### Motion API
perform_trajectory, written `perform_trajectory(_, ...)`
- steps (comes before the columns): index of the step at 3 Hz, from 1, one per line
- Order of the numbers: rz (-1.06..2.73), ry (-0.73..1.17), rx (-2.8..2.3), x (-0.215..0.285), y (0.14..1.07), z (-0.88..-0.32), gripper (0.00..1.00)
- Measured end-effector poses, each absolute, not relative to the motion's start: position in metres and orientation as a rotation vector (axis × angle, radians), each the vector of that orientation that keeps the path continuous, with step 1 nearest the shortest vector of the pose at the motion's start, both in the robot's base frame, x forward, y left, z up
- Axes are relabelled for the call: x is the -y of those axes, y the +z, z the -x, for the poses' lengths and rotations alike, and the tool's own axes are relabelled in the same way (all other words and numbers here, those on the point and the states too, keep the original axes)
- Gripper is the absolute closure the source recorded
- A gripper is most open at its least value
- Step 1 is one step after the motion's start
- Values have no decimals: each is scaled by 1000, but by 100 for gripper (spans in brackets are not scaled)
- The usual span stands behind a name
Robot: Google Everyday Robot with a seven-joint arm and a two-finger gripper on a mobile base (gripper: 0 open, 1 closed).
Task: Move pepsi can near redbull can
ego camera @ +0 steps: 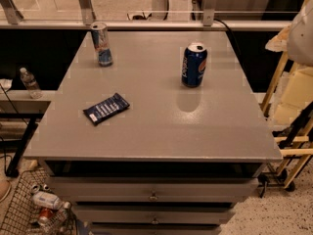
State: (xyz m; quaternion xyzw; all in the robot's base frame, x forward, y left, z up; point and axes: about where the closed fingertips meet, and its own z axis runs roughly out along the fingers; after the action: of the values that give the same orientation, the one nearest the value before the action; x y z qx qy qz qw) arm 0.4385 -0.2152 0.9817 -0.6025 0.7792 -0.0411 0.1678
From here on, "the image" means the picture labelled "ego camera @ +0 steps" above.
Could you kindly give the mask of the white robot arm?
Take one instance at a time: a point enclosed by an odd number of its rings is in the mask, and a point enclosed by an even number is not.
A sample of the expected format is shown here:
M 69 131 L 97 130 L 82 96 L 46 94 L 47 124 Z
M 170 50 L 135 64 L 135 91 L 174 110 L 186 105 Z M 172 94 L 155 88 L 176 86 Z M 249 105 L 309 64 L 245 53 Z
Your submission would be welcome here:
M 313 67 L 313 0 L 309 0 L 293 19 L 287 50 L 291 60 Z

